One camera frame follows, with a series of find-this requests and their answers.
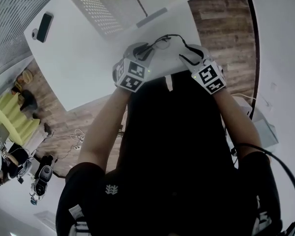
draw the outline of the wooden floor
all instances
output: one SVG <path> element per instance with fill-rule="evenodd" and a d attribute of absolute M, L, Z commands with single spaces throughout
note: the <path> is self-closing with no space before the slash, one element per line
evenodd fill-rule
<path fill-rule="evenodd" d="M 247 0 L 191 0 L 189 4 L 201 43 L 223 67 L 229 91 L 252 97 L 256 53 Z M 34 81 L 27 85 L 27 89 L 37 99 L 38 115 L 54 132 L 54 137 L 45 140 L 36 155 L 38 158 L 46 153 L 55 155 L 59 158 L 54 167 L 55 173 L 66 176 L 76 164 L 79 154 L 72 149 L 77 142 L 72 140 L 70 135 L 74 134 L 76 129 L 87 132 L 88 126 L 105 104 L 107 97 L 66 112 L 35 61 L 30 64 L 29 69 L 34 74 Z M 121 138 L 117 138 L 109 159 L 108 171 L 116 166 L 120 142 Z"/>

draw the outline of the perforated panel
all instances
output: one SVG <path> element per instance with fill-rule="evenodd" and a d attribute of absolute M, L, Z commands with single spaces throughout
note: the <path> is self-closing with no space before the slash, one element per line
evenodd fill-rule
<path fill-rule="evenodd" d="M 24 30 L 50 0 L 0 0 L 0 74 L 30 55 Z"/>
<path fill-rule="evenodd" d="M 96 30 L 106 36 L 115 35 L 123 29 L 117 18 L 106 8 L 100 0 L 79 0 L 84 10 L 88 13 L 88 19 L 92 21 Z"/>

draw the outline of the person sitting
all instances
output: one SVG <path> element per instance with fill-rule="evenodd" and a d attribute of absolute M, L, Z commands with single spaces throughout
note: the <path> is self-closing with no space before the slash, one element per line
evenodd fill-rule
<path fill-rule="evenodd" d="M 1 158 L 0 186 L 15 178 L 28 158 L 28 153 L 21 146 L 13 144 L 7 157 Z"/>

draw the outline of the glove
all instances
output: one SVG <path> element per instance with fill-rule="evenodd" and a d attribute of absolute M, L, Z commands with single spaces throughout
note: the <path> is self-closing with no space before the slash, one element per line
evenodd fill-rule
<path fill-rule="evenodd" d="M 183 55 L 179 55 L 181 62 L 192 73 L 192 78 L 198 82 L 209 94 L 214 94 L 226 86 L 221 66 L 213 60 L 209 51 L 198 45 L 187 45 L 194 52 L 196 63 L 190 61 Z"/>
<path fill-rule="evenodd" d="M 117 87 L 137 92 L 147 81 L 148 68 L 154 56 L 154 49 L 148 43 L 136 43 L 127 48 L 123 59 L 113 67 L 113 80 Z"/>

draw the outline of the desk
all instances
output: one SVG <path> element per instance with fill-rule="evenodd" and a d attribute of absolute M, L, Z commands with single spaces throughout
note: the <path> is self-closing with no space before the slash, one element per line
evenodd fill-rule
<path fill-rule="evenodd" d="M 52 13 L 54 19 L 46 42 L 41 43 L 32 39 L 31 32 L 39 28 L 46 11 Z M 115 90 L 112 67 L 130 44 L 152 43 L 171 33 L 182 35 L 189 44 L 201 44 L 188 3 L 114 42 L 107 42 L 70 0 L 51 0 L 24 31 L 39 68 L 67 111 Z M 178 55 L 186 53 L 181 40 L 173 38 L 169 48 L 156 51 L 150 64 L 150 79 L 185 70 Z"/>

